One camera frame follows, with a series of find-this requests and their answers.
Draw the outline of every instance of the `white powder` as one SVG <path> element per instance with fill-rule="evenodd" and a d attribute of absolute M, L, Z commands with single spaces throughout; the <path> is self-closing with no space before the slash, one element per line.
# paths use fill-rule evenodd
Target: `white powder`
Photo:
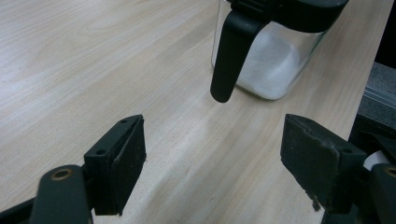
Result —
<path fill-rule="evenodd" d="M 277 100 L 291 88 L 300 64 L 294 46 L 262 30 L 250 48 L 236 85 L 262 98 Z"/>

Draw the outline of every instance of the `black handle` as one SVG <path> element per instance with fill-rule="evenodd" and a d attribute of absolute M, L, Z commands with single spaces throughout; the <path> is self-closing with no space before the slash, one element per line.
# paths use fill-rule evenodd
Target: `black handle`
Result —
<path fill-rule="evenodd" d="M 215 100 L 225 103 L 230 99 L 254 38 L 277 8 L 277 0 L 233 0 L 233 10 L 222 27 L 210 87 Z"/>

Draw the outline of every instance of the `wooden table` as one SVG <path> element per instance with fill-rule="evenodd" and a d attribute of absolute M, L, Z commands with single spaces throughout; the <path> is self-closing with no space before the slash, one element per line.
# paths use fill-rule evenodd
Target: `wooden table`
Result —
<path fill-rule="evenodd" d="M 350 0 L 281 100 L 219 104 L 217 0 L 2 1 L 0 209 L 143 114 L 148 161 L 123 216 L 95 223 L 319 223 L 280 162 L 284 117 L 348 137 L 392 2 Z"/>

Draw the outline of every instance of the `gray surface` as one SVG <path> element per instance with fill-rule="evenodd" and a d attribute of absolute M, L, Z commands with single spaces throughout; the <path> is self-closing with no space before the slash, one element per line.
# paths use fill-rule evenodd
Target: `gray surface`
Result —
<path fill-rule="evenodd" d="M 396 69 L 374 64 L 358 114 L 396 129 Z"/>

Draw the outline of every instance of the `wood grain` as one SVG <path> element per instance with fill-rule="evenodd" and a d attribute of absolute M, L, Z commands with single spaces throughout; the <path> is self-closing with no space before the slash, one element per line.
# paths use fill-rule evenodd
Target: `wood grain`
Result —
<path fill-rule="evenodd" d="M 2 1 L 0 210 L 143 114 L 143 173 L 123 216 L 95 223 L 319 223 L 280 162 L 283 119 L 348 137 L 392 2 L 350 0 L 284 98 L 219 104 L 216 0 Z"/>

